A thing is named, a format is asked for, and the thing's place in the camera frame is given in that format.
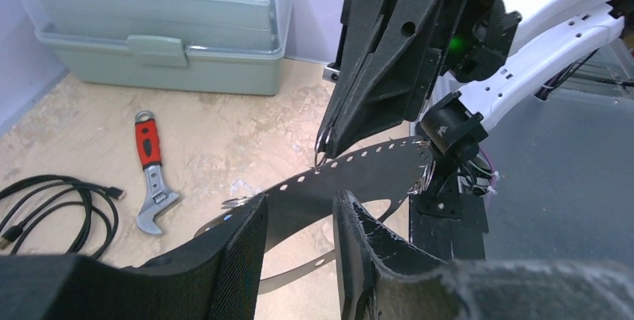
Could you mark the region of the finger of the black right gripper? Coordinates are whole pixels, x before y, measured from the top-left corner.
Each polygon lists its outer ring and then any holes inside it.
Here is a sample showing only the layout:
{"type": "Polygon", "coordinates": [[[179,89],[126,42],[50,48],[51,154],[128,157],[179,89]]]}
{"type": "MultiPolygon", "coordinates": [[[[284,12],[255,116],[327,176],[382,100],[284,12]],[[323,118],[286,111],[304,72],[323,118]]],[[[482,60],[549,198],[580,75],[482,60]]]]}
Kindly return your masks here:
{"type": "MultiPolygon", "coordinates": [[[[458,23],[458,0],[422,0],[422,24],[387,77],[411,87],[403,122],[414,120],[439,74],[458,23]]],[[[334,159],[344,152],[327,152],[334,159]]]]}
{"type": "Polygon", "coordinates": [[[421,1],[344,0],[339,78],[318,131],[333,128],[328,152],[403,122],[411,87],[387,73],[416,37],[421,1]]]}

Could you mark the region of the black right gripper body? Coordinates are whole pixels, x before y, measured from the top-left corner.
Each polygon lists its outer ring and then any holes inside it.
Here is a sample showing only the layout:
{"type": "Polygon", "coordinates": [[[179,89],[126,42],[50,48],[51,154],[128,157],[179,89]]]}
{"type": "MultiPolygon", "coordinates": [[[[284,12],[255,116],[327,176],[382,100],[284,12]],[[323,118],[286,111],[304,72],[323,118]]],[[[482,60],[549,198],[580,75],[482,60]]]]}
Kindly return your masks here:
{"type": "Polygon", "coordinates": [[[340,123],[413,120],[436,78],[487,78],[506,59],[502,0],[345,0],[336,64],[340,123]]]}

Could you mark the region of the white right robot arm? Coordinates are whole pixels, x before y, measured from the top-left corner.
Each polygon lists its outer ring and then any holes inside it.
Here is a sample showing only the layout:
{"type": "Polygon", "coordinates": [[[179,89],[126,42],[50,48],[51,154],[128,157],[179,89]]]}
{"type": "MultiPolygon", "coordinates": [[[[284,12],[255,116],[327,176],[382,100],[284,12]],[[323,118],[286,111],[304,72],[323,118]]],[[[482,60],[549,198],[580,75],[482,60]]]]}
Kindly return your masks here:
{"type": "Polygon", "coordinates": [[[419,214],[459,219],[458,178],[481,141],[519,101],[619,37],[615,1],[345,0],[315,163],[415,121],[433,159],[411,199],[419,214]]]}

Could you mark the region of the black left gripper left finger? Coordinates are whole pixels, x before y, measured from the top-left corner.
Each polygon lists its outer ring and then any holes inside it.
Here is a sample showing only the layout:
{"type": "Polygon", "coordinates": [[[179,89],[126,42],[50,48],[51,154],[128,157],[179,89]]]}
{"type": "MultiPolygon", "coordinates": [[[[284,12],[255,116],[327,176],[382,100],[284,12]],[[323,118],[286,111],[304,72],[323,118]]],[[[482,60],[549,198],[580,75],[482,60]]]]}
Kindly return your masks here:
{"type": "Polygon", "coordinates": [[[268,224],[264,195],[139,267],[80,255],[1,258],[3,319],[252,319],[268,224]]]}

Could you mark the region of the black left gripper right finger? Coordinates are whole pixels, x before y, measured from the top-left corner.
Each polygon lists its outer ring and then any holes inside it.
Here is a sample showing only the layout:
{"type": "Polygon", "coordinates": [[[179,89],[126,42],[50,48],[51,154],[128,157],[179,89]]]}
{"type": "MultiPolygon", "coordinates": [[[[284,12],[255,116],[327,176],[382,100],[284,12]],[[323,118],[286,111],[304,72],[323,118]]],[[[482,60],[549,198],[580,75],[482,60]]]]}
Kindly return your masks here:
{"type": "Polygon", "coordinates": [[[333,197],[342,319],[631,319],[633,273],[610,262],[452,260],[416,247],[350,191],[333,197]]]}

